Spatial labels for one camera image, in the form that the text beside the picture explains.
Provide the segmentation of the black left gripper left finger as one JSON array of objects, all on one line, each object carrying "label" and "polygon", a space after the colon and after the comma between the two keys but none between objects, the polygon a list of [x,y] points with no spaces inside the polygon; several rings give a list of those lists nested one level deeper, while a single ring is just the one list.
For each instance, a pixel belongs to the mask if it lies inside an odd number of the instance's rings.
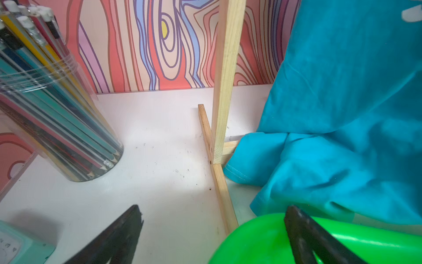
[{"label": "black left gripper left finger", "polygon": [[138,205],[132,205],[67,264],[130,264],[144,225]]}]

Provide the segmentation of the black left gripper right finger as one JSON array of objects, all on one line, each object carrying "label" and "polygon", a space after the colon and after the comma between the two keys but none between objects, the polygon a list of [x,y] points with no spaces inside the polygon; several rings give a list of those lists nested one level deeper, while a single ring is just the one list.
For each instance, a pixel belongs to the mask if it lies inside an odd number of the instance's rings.
[{"label": "black left gripper right finger", "polygon": [[297,264],[316,264],[318,258],[325,264],[365,263],[297,206],[287,208],[284,223]]}]

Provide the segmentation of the teal t-shirt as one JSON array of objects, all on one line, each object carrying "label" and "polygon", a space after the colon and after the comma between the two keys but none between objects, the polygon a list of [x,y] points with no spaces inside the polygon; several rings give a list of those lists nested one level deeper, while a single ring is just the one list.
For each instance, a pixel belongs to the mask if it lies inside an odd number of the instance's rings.
[{"label": "teal t-shirt", "polygon": [[421,1],[302,1],[258,129],[225,165],[257,216],[422,222]]}]

